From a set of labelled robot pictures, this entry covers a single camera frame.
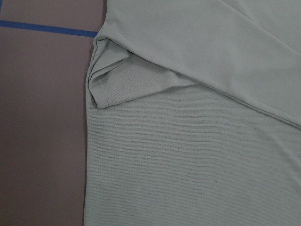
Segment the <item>olive green long-sleeve shirt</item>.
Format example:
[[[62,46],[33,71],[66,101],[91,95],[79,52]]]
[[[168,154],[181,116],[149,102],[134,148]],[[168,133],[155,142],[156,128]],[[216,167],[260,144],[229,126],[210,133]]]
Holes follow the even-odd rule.
[[[84,225],[300,225],[300,1],[110,0],[93,45]]]

